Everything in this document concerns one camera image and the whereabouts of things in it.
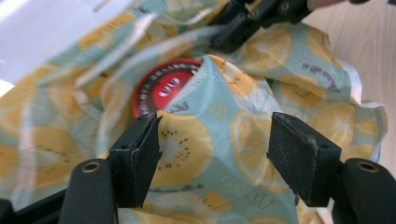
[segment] fabric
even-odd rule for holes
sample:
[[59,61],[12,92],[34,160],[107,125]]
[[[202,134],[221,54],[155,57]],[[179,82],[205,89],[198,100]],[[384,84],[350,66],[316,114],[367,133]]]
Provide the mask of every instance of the fabric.
[[224,27],[207,25],[224,4],[134,1],[17,83],[0,98],[0,197],[20,209],[64,189],[74,166],[104,158],[132,122],[143,75],[193,58],[202,66],[159,112],[163,157],[145,205],[120,209],[120,222],[319,221],[315,209],[294,206],[266,159],[272,112],[307,122],[343,149],[342,161],[377,160],[384,106],[361,101],[359,75],[304,24],[260,29],[230,55],[209,48]]

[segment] red circular logo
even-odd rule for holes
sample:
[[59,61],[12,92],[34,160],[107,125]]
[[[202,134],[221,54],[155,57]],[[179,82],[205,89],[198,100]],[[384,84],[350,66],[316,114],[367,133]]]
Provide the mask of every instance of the red circular logo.
[[137,118],[164,109],[201,64],[193,59],[176,59],[149,71],[134,90],[134,116]]

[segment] white surface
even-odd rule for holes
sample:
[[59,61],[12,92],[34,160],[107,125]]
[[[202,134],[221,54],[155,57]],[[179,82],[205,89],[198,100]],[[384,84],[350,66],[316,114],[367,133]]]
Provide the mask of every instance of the white surface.
[[0,79],[0,97],[2,97],[6,92],[11,90],[14,87],[14,85],[9,84],[8,82],[5,82]]
[[0,79],[15,84],[133,1],[0,0]]

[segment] clamp jaw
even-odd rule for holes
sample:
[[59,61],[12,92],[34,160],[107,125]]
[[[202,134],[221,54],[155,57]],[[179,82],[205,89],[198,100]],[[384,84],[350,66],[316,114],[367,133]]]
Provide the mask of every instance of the clamp jaw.
[[[300,22],[311,13],[307,2],[312,0],[262,0],[252,10],[246,8],[254,0],[230,0],[210,25],[226,25],[212,42],[211,47],[222,53],[232,53],[245,43],[260,27],[274,23]],[[353,4],[368,0],[350,0]]]

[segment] metal rivet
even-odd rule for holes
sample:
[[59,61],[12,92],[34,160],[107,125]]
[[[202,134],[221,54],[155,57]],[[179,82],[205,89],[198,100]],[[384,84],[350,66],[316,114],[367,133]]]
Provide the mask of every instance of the metal rivet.
[[87,174],[87,173],[95,172],[95,171],[99,170],[99,168],[100,168],[100,163],[97,162],[97,161],[93,161],[93,162],[85,164],[81,168],[81,171],[82,171],[82,173],[86,173]]
[[366,162],[366,161],[358,161],[356,162],[356,165],[363,171],[370,172],[370,173],[377,173],[379,172],[378,167],[375,165]]
[[282,4],[280,5],[280,10],[282,11],[289,10],[289,2],[282,2]]
[[252,17],[257,17],[257,16],[259,16],[259,13],[260,13],[259,9],[256,8],[256,9],[254,9],[254,11],[251,13],[251,16],[252,16]]

